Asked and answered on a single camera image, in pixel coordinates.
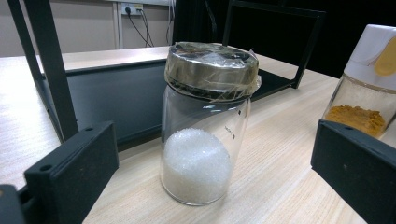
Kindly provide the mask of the white frame post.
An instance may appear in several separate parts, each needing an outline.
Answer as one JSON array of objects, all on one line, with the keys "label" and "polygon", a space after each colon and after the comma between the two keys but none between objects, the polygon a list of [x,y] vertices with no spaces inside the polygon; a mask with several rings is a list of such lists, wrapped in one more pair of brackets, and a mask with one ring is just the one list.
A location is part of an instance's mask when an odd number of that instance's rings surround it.
[{"label": "white frame post", "polygon": [[112,8],[113,8],[115,45],[116,45],[117,49],[123,49],[122,18],[121,18],[121,11],[120,11],[120,3],[113,2]]}]

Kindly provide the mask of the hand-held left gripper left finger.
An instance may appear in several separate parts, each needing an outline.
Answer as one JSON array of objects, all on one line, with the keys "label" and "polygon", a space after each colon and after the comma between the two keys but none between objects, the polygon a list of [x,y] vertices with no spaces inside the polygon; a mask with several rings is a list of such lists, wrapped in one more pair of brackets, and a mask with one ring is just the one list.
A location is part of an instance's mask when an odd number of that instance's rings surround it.
[{"label": "hand-held left gripper left finger", "polygon": [[81,224],[118,168],[113,123],[75,134],[24,172],[28,224]]}]

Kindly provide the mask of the black curtain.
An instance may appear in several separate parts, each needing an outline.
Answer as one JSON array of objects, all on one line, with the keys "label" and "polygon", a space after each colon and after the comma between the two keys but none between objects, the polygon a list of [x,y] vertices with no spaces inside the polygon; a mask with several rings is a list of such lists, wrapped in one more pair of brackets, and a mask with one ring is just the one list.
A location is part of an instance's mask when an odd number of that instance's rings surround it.
[{"label": "black curtain", "polygon": [[[176,0],[173,40],[223,40],[230,0]],[[326,13],[307,68],[340,77],[368,24],[396,27],[396,0],[287,0],[287,7]],[[314,20],[259,9],[237,7],[229,44],[297,64]]]}]

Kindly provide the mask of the glass jar with metal lid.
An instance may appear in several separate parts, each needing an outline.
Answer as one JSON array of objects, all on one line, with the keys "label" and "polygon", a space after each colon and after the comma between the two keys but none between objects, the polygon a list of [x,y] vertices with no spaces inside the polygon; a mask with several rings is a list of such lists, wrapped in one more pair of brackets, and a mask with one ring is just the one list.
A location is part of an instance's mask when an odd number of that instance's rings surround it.
[{"label": "glass jar with metal lid", "polygon": [[168,52],[163,94],[161,181],[190,205],[213,203],[227,191],[261,86],[251,51],[178,42]]}]

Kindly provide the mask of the white wall socket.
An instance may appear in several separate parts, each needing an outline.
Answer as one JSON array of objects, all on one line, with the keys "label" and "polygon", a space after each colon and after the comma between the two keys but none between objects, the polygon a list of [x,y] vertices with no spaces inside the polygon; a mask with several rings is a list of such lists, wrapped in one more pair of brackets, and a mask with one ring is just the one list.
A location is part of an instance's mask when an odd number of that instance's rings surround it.
[{"label": "white wall socket", "polygon": [[142,10],[143,10],[142,4],[137,4],[137,3],[122,3],[121,4],[121,14],[122,15],[138,16],[141,14]]}]

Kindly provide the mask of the black metal rack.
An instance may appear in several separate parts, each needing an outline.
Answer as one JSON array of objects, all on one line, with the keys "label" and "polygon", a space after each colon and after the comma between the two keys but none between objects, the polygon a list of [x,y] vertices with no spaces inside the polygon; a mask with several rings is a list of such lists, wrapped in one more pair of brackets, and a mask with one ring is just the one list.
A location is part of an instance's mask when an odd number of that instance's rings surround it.
[{"label": "black metal rack", "polygon": [[[162,129],[165,58],[66,71],[49,0],[7,0],[36,90],[61,141],[91,124],[112,120],[120,147],[140,144]],[[230,0],[222,43],[261,22],[307,37],[296,75],[287,79],[259,70],[255,100],[297,88],[325,18],[322,11]]]}]

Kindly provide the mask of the spice jar with white lid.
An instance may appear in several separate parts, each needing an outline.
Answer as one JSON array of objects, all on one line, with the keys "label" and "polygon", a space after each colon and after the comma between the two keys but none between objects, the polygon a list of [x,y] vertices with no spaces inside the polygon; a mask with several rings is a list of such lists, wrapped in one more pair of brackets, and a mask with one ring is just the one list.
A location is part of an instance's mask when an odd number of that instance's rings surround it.
[{"label": "spice jar with white lid", "polygon": [[396,119],[396,27],[368,24],[323,118],[381,137]]}]

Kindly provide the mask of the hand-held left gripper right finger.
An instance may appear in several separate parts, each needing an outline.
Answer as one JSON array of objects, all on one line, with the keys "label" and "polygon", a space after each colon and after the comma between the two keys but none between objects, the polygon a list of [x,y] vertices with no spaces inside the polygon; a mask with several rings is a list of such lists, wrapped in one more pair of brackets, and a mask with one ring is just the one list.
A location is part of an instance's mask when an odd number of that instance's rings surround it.
[{"label": "hand-held left gripper right finger", "polygon": [[368,224],[396,224],[396,148],[322,119],[311,166]]}]

